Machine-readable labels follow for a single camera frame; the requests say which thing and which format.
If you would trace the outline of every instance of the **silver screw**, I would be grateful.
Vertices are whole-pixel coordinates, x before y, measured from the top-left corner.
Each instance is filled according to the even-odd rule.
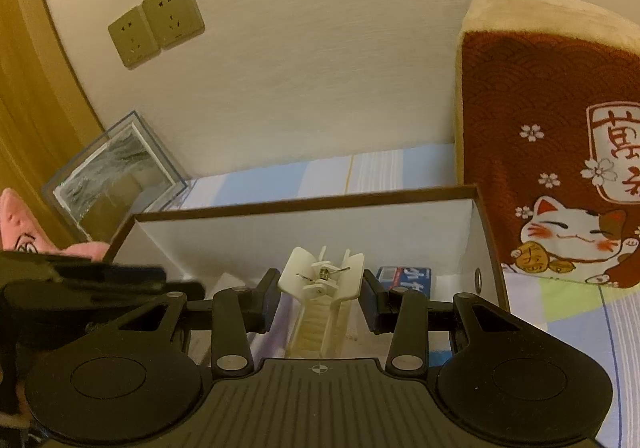
[[[216,365],[218,368],[222,370],[240,370],[241,368],[246,367],[249,362],[246,360],[244,356],[236,356],[235,354],[227,354],[226,356],[222,356],[218,358],[216,361]]]
[[[398,370],[418,370],[422,366],[422,360],[418,356],[403,354],[394,357],[391,364]]]

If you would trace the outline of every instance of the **wall outlet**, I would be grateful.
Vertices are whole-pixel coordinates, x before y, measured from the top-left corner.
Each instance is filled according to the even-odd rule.
[[[109,34],[122,63],[129,68],[140,65],[160,52],[140,5],[109,25]]]
[[[196,0],[145,0],[142,8],[163,49],[204,31]]]

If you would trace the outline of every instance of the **wooden panel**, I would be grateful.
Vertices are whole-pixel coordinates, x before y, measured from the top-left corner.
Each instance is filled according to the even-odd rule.
[[[0,0],[0,189],[12,187],[59,247],[74,241],[41,187],[102,131],[44,0]]]

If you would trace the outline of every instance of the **pink stuffed starfish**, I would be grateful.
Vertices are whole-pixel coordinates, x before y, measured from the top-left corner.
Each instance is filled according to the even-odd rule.
[[[104,242],[83,242],[58,249],[51,243],[20,195],[7,188],[0,195],[0,238],[6,251],[67,254],[100,261],[109,248]]]

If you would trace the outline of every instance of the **double electrical outlet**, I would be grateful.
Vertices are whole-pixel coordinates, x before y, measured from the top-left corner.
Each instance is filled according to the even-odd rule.
[[[195,0],[144,0],[109,25],[113,44],[129,68],[202,31]]]

